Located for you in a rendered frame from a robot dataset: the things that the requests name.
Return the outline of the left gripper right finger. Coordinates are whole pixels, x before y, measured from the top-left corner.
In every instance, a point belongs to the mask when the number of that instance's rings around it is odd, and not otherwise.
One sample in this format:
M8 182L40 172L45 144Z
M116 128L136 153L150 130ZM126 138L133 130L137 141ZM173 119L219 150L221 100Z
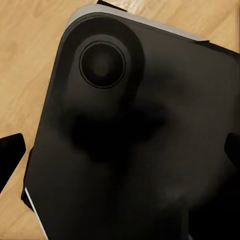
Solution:
M240 173L240 135L235 133L228 133L224 151Z

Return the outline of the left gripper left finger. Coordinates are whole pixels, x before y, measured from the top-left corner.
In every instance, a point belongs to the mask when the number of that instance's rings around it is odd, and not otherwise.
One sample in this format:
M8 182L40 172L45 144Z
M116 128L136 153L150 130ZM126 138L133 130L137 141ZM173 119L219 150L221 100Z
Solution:
M0 138L0 193L26 152L21 133Z

